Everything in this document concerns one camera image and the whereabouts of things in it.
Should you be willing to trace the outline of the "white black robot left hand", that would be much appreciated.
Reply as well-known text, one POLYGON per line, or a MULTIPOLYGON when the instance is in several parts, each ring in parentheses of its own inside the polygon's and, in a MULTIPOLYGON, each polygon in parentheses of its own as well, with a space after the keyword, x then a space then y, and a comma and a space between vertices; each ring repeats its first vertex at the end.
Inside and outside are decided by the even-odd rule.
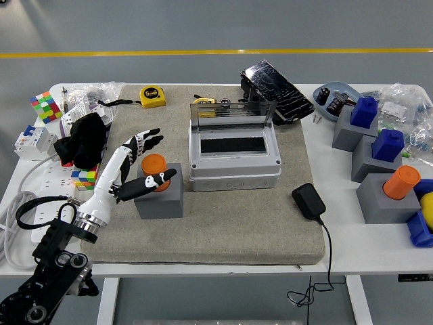
POLYGON ((119 201, 128 201, 155 191, 177 174, 175 169, 153 173, 126 182, 129 168, 146 150, 163 139, 160 129, 142 131, 118 147, 99 176, 92 197, 77 211, 74 224, 80 228, 104 228, 110 222, 111 210, 119 201))

